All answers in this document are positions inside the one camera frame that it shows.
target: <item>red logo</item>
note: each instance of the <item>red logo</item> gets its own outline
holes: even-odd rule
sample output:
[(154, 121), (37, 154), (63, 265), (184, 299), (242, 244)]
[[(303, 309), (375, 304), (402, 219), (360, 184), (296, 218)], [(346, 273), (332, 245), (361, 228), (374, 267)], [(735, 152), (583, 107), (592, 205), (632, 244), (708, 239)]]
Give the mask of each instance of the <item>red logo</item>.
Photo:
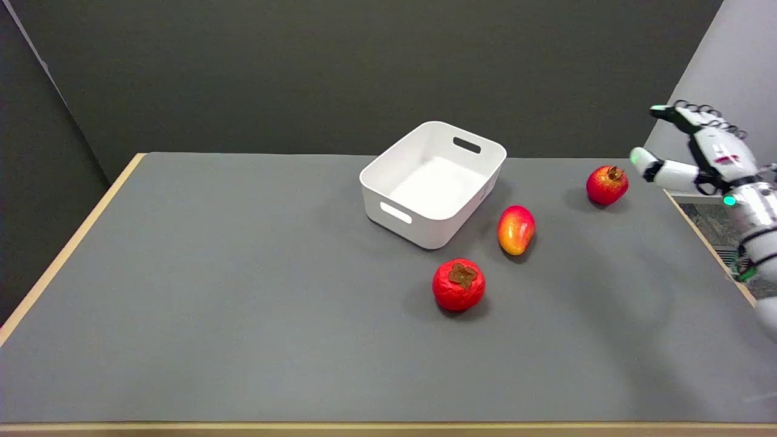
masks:
[(724, 166), (727, 166), (733, 163), (738, 163), (738, 162), (739, 162), (739, 155), (721, 156), (715, 160), (716, 164), (723, 164)]

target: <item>floor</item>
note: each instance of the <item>floor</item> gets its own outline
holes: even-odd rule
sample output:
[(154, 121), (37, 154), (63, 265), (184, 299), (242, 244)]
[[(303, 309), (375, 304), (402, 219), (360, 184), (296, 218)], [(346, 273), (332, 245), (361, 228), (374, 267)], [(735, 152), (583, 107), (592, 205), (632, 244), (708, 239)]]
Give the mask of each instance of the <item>floor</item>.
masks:
[[(734, 232), (722, 205), (682, 204), (680, 206), (711, 245), (739, 246), (739, 237)], [(758, 277), (748, 282), (747, 288), (756, 299), (777, 296), (777, 285)]]

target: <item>bin handle hole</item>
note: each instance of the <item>bin handle hole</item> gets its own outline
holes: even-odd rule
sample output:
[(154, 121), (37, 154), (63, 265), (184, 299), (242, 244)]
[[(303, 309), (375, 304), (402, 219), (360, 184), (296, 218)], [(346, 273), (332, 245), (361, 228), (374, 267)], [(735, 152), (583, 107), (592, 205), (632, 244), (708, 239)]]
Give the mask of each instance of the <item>bin handle hole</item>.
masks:
[(459, 137), (453, 137), (453, 144), (457, 145), (458, 147), (461, 147), (462, 149), (469, 150), (472, 153), (480, 153), (480, 150), (481, 150), (479, 145), (472, 144), (471, 142), (463, 140)]
[(413, 222), (413, 218), (411, 218), (409, 215), (405, 214), (404, 212), (401, 212), (399, 209), (394, 208), (389, 204), (381, 202), (381, 209), (387, 214), (393, 215), (394, 217), (402, 220), (408, 225)]

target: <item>red fruit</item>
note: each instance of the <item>red fruit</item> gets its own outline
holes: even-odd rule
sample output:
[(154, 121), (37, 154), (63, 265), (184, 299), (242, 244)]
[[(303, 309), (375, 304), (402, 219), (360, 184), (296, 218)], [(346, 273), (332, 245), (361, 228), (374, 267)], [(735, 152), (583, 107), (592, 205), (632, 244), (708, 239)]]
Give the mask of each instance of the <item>red fruit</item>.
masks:
[(531, 212), (520, 205), (513, 205), (505, 209), (499, 219), (499, 244), (510, 255), (520, 255), (529, 246), (536, 228)]
[(610, 205), (629, 189), (629, 178), (621, 168), (601, 166), (588, 177), (585, 189), (592, 201), (601, 205)]
[(457, 258), (442, 264), (434, 273), (432, 292), (437, 303), (449, 311), (464, 311), (480, 302), (486, 291), (486, 277), (478, 264)]

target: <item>robotic hand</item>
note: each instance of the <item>robotic hand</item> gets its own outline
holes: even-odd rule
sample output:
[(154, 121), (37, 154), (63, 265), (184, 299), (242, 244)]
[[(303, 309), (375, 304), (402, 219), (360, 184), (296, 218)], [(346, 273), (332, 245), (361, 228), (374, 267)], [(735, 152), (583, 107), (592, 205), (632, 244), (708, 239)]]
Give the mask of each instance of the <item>robotic hand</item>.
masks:
[[(639, 174), (668, 190), (696, 190), (707, 196), (722, 193), (728, 215), (742, 237), (740, 260), (733, 266), (732, 278), (744, 282), (758, 271), (764, 279), (777, 282), (777, 197), (775, 186), (760, 176), (774, 168), (758, 168), (743, 141), (747, 132), (726, 121), (710, 105), (697, 106), (685, 100), (651, 107), (650, 115), (669, 121), (688, 135), (696, 166), (658, 159), (636, 147), (629, 158)], [(746, 253), (751, 262), (742, 265)], [(756, 314), (766, 334), (777, 341), (777, 297), (760, 301)]]

